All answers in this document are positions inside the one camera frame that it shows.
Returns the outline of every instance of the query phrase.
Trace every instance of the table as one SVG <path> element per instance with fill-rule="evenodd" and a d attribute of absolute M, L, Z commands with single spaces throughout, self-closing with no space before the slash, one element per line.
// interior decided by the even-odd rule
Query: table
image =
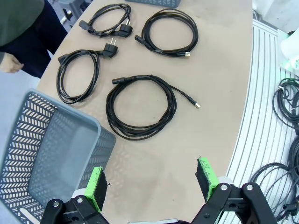
<path fill-rule="evenodd" d="M 94 0 L 81 19 L 89 21 L 108 0 Z M 196 109 L 175 92 L 178 109 L 173 120 L 157 135 L 143 141 L 116 137 L 106 167 L 108 187 L 103 215 L 110 223 L 157 221 L 178 218 L 192 221 L 204 203 L 195 177 L 199 156 L 208 157 L 216 174 L 225 175 L 235 147 L 246 99 L 252 45 L 252 4 L 241 0 L 183 0 L 178 9 L 196 21 L 199 42 L 190 58 L 170 58 L 148 51 L 134 40 L 145 21 L 161 8 L 138 3 L 132 7 L 133 33 L 116 37 L 119 47 L 112 59 L 101 58 L 100 77 L 94 93 L 73 107 L 96 117 L 111 131 L 105 112 L 112 79 L 153 74 L 193 97 Z M 122 16 L 115 10 L 96 21 L 95 29 L 114 25 Z M 102 50 L 111 38 L 98 38 L 78 26 L 71 29 L 47 67 L 37 89 L 56 99 L 57 58 L 77 49 Z M 157 21 L 151 36 L 164 49 L 187 45 L 192 32 L 180 21 Z M 82 57 L 72 63 L 65 77 L 69 94 L 88 86 L 93 63 Z M 151 82 L 139 81 L 118 97 L 115 110 L 132 125 L 157 122 L 166 109 L 166 96 Z"/>

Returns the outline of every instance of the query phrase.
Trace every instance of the dark jacket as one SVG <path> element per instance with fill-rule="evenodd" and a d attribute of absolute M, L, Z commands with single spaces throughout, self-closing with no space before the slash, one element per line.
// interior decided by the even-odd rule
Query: dark jacket
<path fill-rule="evenodd" d="M 0 46 L 24 33 L 43 10 L 44 0 L 0 0 Z M 4 53 L 0 52 L 0 63 Z"/>

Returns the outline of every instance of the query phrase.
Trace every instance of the power cord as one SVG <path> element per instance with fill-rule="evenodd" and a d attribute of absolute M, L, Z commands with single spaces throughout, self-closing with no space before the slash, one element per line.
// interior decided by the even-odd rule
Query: power cord
<path fill-rule="evenodd" d="M 113 42 L 113 38 L 110 44 L 106 43 L 104 50 L 98 50 L 98 51 L 76 50 L 70 54 L 66 54 L 58 58 L 60 66 L 57 72 L 56 88 L 57 88 L 58 96 L 62 100 L 62 102 L 66 104 L 74 104 L 76 102 L 84 100 L 92 93 L 100 74 L 100 56 L 111 58 L 117 52 L 118 47 L 115 46 L 116 41 L 114 41 L 113 44 L 112 42 Z M 93 60 L 93 65 L 94 65 L 93 78 L 84 93 L 78 96 L 70 96 L 64 88 L 64 75 L 67 66 L 76 58 L 84 55 L 90 56 Z"/>
<path fill-rule="evenodd" d="M 163 114 L 162 118 L 155 124 L 149 125 L 149 126 L 132 126 L 128 125 L 121 120 L 117 118 L 114 112 L 114 102 L 117 98 L 118 94 L 120 94 L 121 91 L 123 91 L 126 87 L 128 87 L 130 84 L 132 84 L 135 81 L 139 80 L 150 80 L 155 82 L 157 85 L 159 85 L 165 92 L 167 97 L 168 106 Z M 145 75 L 145 76 L 132 76 L 128 78 L 117 78 L 112 80 L 112 84 L 117 84 L 110 93 L 107 96 L 106 101 L 106 114 L 108 118 L 108 123 L 112 130 L 119 136 L 121 136 L 124 139 L 127 140 L 144 140 L 148 139 L 158 132 L 160 132 L 173 118 L 176 110 L 177 110 L 177 101 L 176 97 L 172 91 L 172 89 L 178 91 L 180 94 L 182 94 L 184 97 L 187 98 L 189 102 L 191 102 L 194 106 L 197 108 L 200 107 L 200 105 L 191 97 L 189 97 L 187 94 L 185 94 L 183 91 L 179 90 L 178 88 L 169 85 L 167 82 L 165 82 L 163 79 L 153 76 L 153 75 Z"/>
<path fill-rule="evenodd" d="M 110 12 L 112 10 L 116 9 L 123 9 L 125 11 L 125 14 L 122 16 L 121 20 L 114 25 L 111 28 L 102 30 L 102 31 L 97 31 L 93 28 L 93 23 L 96 21 L 97 18 L 99 18 L 101 15 Z M 128 4 L 111 4 L 104 6 L 103 8 L 99 9 L 93 17 L 90 19 L 90 21 L 87 23 L 83 20 L 80 21 L 79 26 L 87 30 L 90 34 L 96 35 L 99 37 L 105 37 L 109 35 L 114 35 L 114 36 L 121 36 L 121 37 L 128 37 L 132 33 L 133 28 L 130 26 L 130 13 L 131 13 L 131 7 Z"/>
<path fill-rule="evenodd" d="M 162 50 L 162 49 L 158 48 L 151 41 L 150 28 L 155 21 L 157 21 L 159 19 L 163 19 L 163 18 L 172 18 L 172 19 L 180 20 L 180 21 L 184 22 L 185 24 L 187 24 L 187 26 L 190 27 L 190 29 L 193 32 L 193 38 L 192 38 L 191 43 L 184 48 L 179 48 L 179 49 L 174 49 L 174 50 Z M 173 9 L 173 8 L 166 8 L 166 9 L 163 9 L 163 10 L 155 13 L 152 17 L 150 17 L 146 21 L 146 23 L 142 29 L 141 37 L 138 35 L 135 36 L 135 40 L 137 40 L 139 43 L 143 44 L 148 50 L 156 52 L 161 55 L 166 55 L 166 56 L 171 56 L 171 57 L 190 56 L 190 52 L 196 46 L 198 38 L 199 38 L 198 30 L 197 30 L 195 21 L 190 16 L 188 16 L 186 13 L 183 13 L 182 11 L 179 11 L 179 10 Z"/>

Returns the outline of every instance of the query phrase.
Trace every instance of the gray plastic basket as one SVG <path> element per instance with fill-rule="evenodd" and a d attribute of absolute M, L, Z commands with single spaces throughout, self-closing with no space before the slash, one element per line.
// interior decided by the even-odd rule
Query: gray plastic basket
<path fill-rule="evenodd" d="M 131 2 L 145 3 L 156 6 L 164 6 L 169 8 L 176 8 L 180 4 L 181 0 L 126 0 Z"/>
<path fill-rule="evenodd" d="M 21 222 L 32 223 L 26 211 L 40 221 L 49 200 L 66 202 L 86 188 L 114 145 L 115 136 L 95 118 L 30 90 L 3 157 L 0 199 Z"/>

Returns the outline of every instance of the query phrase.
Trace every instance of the tangled cable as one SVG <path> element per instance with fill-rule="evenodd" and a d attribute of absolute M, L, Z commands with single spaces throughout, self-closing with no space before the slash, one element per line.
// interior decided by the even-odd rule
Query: tangled cable
<path fill-rule="evenodd" d="M 155 82 L 164 90 L 167 97 L 167 109 L 165 113 L 157 123 L 149 126 L 132 126 L 132 125 L 125 124 L 124 122 L 118 119 L 118 117 L 115 115 L 114 112 L 114 102 L 118 94 L 120 94 L 120 92 L 123 91 L 130 84 L 139 80 L 150 80 Z M 108 118 L 108 123 L 112 128 L 112 130 L 117 135 L 127 140 L 148 139 L 154 136 L 155 134 L 157 134 L 158 132 L 160 132 L 171 121 L 171 119 L 173 118 L 177 110 L 177 101 L 172 89 L 178 91 L 180 94 L 186 97 L 189 102 L 191 102 L 193 105 L 199 108 L 199 104 L 194 99 L 189 97 L 187 94 L 185 94 L 183 91 L 179 90 L 178 88 L 169 85 L 167 82 L 165 82 L 163 79 L 157 76 L 146 75 L 146 76 L 132 76 L 128 78 L 124 78 L 124 77 L 117 78 L 112 80 L 112 84 L 118 84 L 118 85 L 115 86 L 107 96 L 106 114 Z"/>
<path fill-rule="evenodd" d="M 112 26 L 111 28 L 102 30 L 102 31 L 97 31 L 93 28 L 93 23 L 96 21 L 97 18 L 99 18 L 101 15 L 110 12 L 112 10 L 116 9 L 123 9 L 125 11 L 124 15 L 120 19 L 120 21 Z M 90 34 L 96 35 L 99 37 L 105 37 L 109 35 L 117 35 L 117 36 L 122 36 L 122 37 L 128 37 L 132 33 L 132 27 L 130 26 L 130 13 L 131 13 L 131 7 L 128 4 L 111 4 L 104 6 L 103 8 L 99 9 L 93 17 L 90 19 L 90 21 L 87 23 L 83 20 L 80 21 L 79 26 L 87 30 Z M 120 30 L 116 31 L 116 29 L 119 27 L 121 23 L 123 23 L 127 19 L 126 24 L 122 24 L 120 27 Z"/>
<path fill-rule="evenodd" d="M 273 163 L 269 163 L 261 168 L 259 168 L 251 177 L 249 182 L 257 182 L 258 177 L 267 171 L 267 169 L 272 168 L 270 171 L 268 171 L 264 177 L 262 178 L 262 180 L 258 183 L 260 186 L 263 183 L 264 179 L 267 177 L 267 175 L 269 175 L 272 171 L 276 170 L 276 169 L 283 169 L 286 171 L 285 174 L 281 175 L 281 177 L 279 177 L 278 179 L 275 180 L 275 182 L 267 189 L 267 192 L 265 194 L 265 197 L 267 197 L 267 195 L 269 194 L 270 190 L 274 187 L 274 185 L 281 180 L 284 176 L 289 175 L 289 177 L 292 180 L 292 185 L 289 189 L 289 191 L 287 192 L 286 196 L 280 201 L 281 196 L 279 198 L 278 204 L 272 208 L 273 213 L 276 212 L 277 208 L 280 205 L 283 205 L 283 209 L 279 212 L 279 214 L 275 217 L 276 221 L 279 222 L 284 218 L 288 218 L 288 216 L 292 213 L 293 210 L 293 205 L 296 205 L 298 203 L 298 198 L 296 197 L 296 193 L 297 193 L 297 184 L 299 182 L 299 178 L 294 179 L 292 176 L 292 172 L 295 169 L 298 169 L 298 165 L 296 165 L 293 168 L 290 168 L 290 166 L 286 166 L 282 163 L 279 162 L 273 162 Z"/>
<path fill-rule="evenodd" d="M 84 100 L 92 93 L 93 88 L 95 87 L 95 84 L 100 74 L 100 56 L 109 57 L 109 58 L 114 57 L 118 49 L 118 47 L 115 46 L 115 42 L 116 41 L 114 41 L 113 43 L 113 38 L 112 38 L 111 43 L 110 44 L 106 43 L 103 50 L 76 50 L 70 54 L 62 55 L 61 57 L 58 58 L 58 61 L 60 62 L 60 67 L 57 72 L 56 88 L 57 88 L 58 96 L 62 100 L 62 102 L 66 104 L 74 104 L 76 102 Z M 72 97 L 65 91 L 64 75 L 67 66 L 73 60 L 83 55 L 88 55 L 93 60 L 93 65 L 94 65 L 93 78 L 84 93 Z"/>
<path fill-rule="evenodd" d="M 174 50 L 162 50 L 162 49 L 158 48 L 151 41 L 150 28 L 155 21 L 162 19 L 162 18 L 173 18 L 173 19 L 180 20 L 180 21 L 184 22 L 185 24 L 187 24 L 187 26 L 190 27 L 190 29 L 193 32 L 193 38 L 192 38 L 191 43 L 184 48 L 179 48 L 179 49 L 174 49 Z M 197 30 L 195 21 L 190 16 L 188 16 L 186 13 L 183 13 L 182 11 L 179 11 L 179 10 L 173 9 L 173 8 L 166 8 L 166 9 L 163 9 L 163 10 L 155 13 L 152 17 L 150 17 L 146 21 L 146 23 L 142 29 L 141 37 L 138 35 L 135 36 L 135 40 L 137 40 L 139 43 L 143 44 L 148 50 L 154 51 L 161 55 L 166 55 L 166 56 L 171 56 L 171 57 L 190 56 L 190 52 L 196 46 L 198 38 L 199 38 L 198 30 Z"/>
<path fill-rule="evenodd" d="M 288 127 L 296 130 L 296 134 L 299 135 L 299 79 L 284 78 L 280 81 L 278 89 L 275 91 L 272 106 L 273 111 L 277 118 Z M 282 116 L 291 124 L 288 124 L 279 116 L 277 109 L 275 108 L 275 97 L 277 99 L 278 110 L 282 113 Z"/>

